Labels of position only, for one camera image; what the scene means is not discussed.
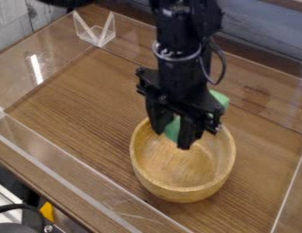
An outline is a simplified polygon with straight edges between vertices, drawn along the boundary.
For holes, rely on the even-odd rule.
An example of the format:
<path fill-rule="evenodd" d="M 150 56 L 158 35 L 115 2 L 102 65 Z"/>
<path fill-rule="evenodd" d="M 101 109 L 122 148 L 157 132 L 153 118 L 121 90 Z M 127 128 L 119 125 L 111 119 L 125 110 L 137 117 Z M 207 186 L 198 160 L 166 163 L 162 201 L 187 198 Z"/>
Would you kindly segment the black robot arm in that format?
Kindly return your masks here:
<path fill-rule="evenodd" d="M 213 39 L 225 12 L 218 0 L 150 0 L 150 5 L 157 18 L 158 67 L 137 69 L 137 88 L 153 130 L 162 134 L 179 117 L 177 146 L 189 150 L 205 132 L 218 132 L 226 112 L 209 88 L 223 81 L 211 77 L 211 68 L 213 55 L 227 60 Z"/>

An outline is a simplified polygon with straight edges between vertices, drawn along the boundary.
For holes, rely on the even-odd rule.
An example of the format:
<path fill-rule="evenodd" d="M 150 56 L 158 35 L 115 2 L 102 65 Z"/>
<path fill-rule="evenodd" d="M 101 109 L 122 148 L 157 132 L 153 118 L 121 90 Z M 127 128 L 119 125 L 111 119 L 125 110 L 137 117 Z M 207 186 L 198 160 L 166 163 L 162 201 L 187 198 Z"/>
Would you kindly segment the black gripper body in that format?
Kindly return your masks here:
<path fill-rule="evenodd" d="M 145 104 L 147 98 L 171 102 L 174 115 L 203 117 L 206 131 L 217 134 L 226 109 L 210 93 L 209 84 L 219 84 L 210 77 L 211 67 L 211 56 L 182 61 L 159 59 L 158 69 L 143 66 L 137 69 L 137 89 Z"/>

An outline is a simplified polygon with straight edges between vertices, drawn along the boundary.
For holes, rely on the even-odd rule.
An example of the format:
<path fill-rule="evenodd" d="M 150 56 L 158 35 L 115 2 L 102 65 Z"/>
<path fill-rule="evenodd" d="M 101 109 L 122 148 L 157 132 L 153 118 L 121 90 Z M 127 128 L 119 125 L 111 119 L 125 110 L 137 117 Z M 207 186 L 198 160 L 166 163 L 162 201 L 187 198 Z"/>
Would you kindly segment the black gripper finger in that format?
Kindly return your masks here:
<path fill-rule="evenodd" d="M 202 138 L 206 131 L 206 119 L 203 117 L 181 116 L 181 129 L 178 134 L 178 147 L 189 150 L 193 144 Z"/>
<path fill-rule="evenodd" d="M 158 99 L 146 99 L 146 111 L 151 123 L 153 130 L 158 135 L 165 132 L 166 126 L 174 119 L 171 110 L 171 102 L 162 102 Z"/>

